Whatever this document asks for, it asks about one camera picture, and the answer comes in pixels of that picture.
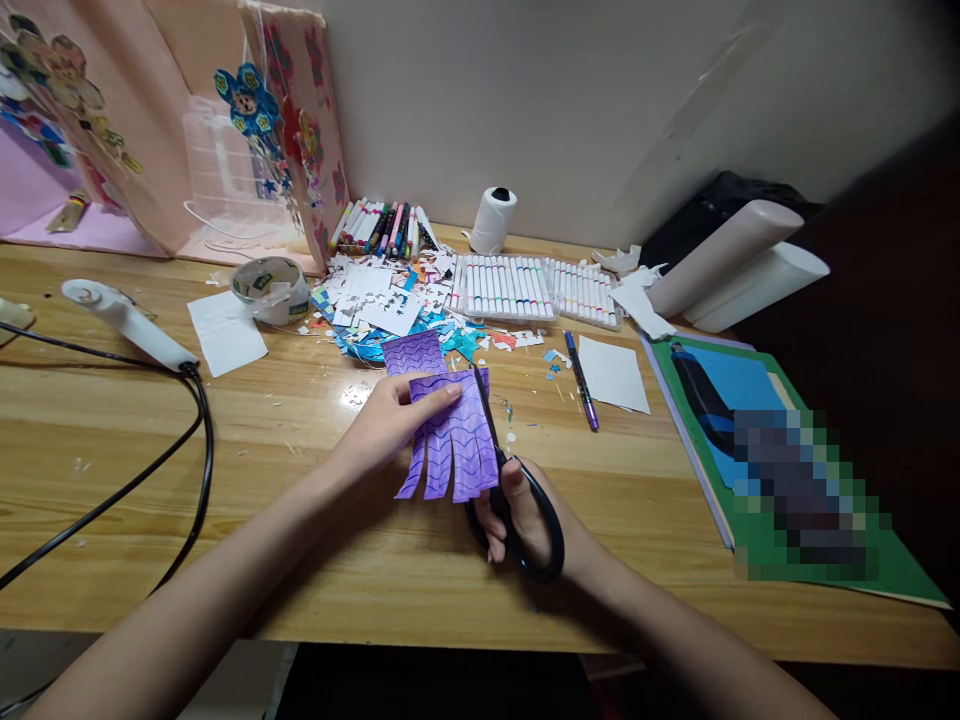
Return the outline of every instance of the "wooden table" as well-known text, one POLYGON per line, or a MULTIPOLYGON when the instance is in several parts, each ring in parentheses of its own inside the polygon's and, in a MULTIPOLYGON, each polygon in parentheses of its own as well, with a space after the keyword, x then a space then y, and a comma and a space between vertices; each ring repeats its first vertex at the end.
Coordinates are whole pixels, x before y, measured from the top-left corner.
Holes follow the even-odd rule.
MULTIPOLYGON (((462 246, 458 228, 439 234, 462 246)), ((514 238, 530 254, 577 260, 588 249, 514 238)), ((0 294, 36 311, 37 332, 134 353, 60 293, 69 278, 117 286, 200 355, 186 303, 223 288, 216 268, 66 250, 0 246, 0 294)), ((210 549, 321 461, 383 375, 325 337, 265 332, 270 354, 207 380, 217 435, 213 494, 193 557, 210 549)), ((619 334, 564 320, 542 347, 483 353, 501 439, 539 462, 613 552, 775 659, 960 667, 960 641, 939 612, 862 593, 733 577, 683 445, 632 326, 619 334), (587 428, 573 373, 545 378, 544 350, 572 329, 637 350, 651 415, 599 404, 587 428)), ((149 371, 23 338, 0 349, 0 571, 12 567, 146 466, 185 429, 194 405, 149 371)), ((200 482, 198 434, 143 486, 0 593, 0 627, 101 632, 161 577, 190 527, 200 482)), ((603 652, 604 632, 574 621, 556 594, 524 592, 480 557, 449 501, 394 502, 408 453, 321 536, 316 552, 250 628, 261 638, 603 652)))

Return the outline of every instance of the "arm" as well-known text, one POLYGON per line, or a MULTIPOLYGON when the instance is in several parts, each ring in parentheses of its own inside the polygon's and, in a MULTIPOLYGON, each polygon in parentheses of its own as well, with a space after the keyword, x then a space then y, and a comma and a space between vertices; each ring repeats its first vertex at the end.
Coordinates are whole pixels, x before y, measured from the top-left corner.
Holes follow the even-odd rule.
POLYGON ((377 383, 322 466, 147 598, 80 656, 26 717, 176 717, 316 542, 325 513, 344 491, 459 397, 460 386, 451 385, 409 405, 408 381, 421 375, 377 383), (378 438, 377 447, 370 437, 378 438))
MULTIPOLYGON (((567 549, 564 577, 636 630, 705 708, 721 718, 834 717, 768 658, 617 560, 573 514, 544 472, 527 459, 523 462, 560 517, 567 549)), ((517 533, 543 562, 550 550, 549 535, 516 460, 504 466, 501 486, 517 533)), ((506 529, 489 503, 477 511, 490 540, 490 559, 501 562, 506 529)))

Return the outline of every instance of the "green folder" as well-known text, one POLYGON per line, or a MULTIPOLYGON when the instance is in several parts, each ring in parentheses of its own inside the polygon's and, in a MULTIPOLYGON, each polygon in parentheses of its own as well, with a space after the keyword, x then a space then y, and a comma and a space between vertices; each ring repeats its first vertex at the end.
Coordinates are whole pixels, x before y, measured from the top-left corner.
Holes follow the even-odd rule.
MULTIPOLYGON (((900 538, 889 527, 886 516, 877 512, 866 512, 861 516, 866 518, 863 528, 865 530, 865 544, 868 548, 871 548, 871 557, 874 558, 869 579, 843 579, 844 569, 842 567, 799 563, 797 561, 799 551, 787 545, 784 531, 775 527, 773 513, 756 511, 757 500, 755 498, 736 497, 734 492, 724 485, 710 449, 710 441, 686 402, 683 386, 680 384, 680 378, 674 369, 670 350, 670 345, 673 342, 680 342, 685 348, 700 348, 710 352, 759 361, 766 367, 770 381, 786 407, 789 408, 792 405, 793 408, 798 410, 807 410, 808 408, 772 355, 710 342, 707 338, 697 340, 689 337, 675 337, 652 344, 654 358, 660 367, 663 380, 676 403, 684 427, 690 436, 704 474, 710 483, 710 490, 712 490, 717 501, 716 505, 723 515, 722 520, 727 523, 727 527, 733 535, 738 559, 744 547, 746 548, 749 561, 747 567, 750 568, 751 577, 760 575, 764 579, 790 579, 837 585, 934 607, 950 608, 946 596, 940 592, 913 555, 910 554, 910 551, 900 541, 900 538), (750 503, 752 503, 754 512, 746 511, 750 503), (788 574, 789 578, 778 577, 778 568, 783 571, 783 575, 788 574)), ((839 460, 836 456, 830 459, 839 460)), ((869 508, 873 502, 871 498, 865 495, 862 482, 853 480, 845 482, 842 494, 850 495, 855 507, 861 510, 869 508)))

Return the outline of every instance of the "purple pen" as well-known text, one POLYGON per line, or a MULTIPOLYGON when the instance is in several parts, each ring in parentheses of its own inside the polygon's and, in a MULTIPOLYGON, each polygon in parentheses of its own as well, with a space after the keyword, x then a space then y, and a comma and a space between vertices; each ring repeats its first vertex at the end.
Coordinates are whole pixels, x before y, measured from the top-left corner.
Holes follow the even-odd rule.
POLYGON ((564 332, 564 336, 567 339, 567 350, 570 351, 570 361, 573 363, 573 374, 577 376, 577 385, 580 386, 580 399, 583 401, 583 409, 587 411, 587 420, 590 421, 590 429, 599 432, 600 421, 597 419, 597 410, 593 407, 593 398, 590 397, 590 391, 587 389, 587 381, 583 377, 583 368, 580 366, 577 346, 573 344, 573 333, 567 330, 564 332))

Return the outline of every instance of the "wavy line pattern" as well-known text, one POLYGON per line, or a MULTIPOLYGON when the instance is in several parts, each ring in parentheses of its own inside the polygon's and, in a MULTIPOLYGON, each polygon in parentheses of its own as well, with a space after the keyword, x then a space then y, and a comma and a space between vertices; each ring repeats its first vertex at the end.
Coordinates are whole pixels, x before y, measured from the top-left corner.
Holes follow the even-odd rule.
POLYGON ((414 371, 443 373, 447 369, 436 330, 397 338, 383 343, 380 348, 389 375, 414 371))
MULTIPOLYGON (((480 371, 483 392, 489 394, 490 374, 480 371)), ((410 472, 397 497, 412 497, 422 472, 423 446, 426 445, 427 487, 425 500, 446 495, 453 474, 453 502, 466 502, 499 481, 493 438, 483 412, 480 388, 472 370, 442 373, 410 381, 410 399, 416 402, 451 383, 463 386, 456 405, 427 421, 421 428, 425 443, 414 436, 414 455, 410 472)))

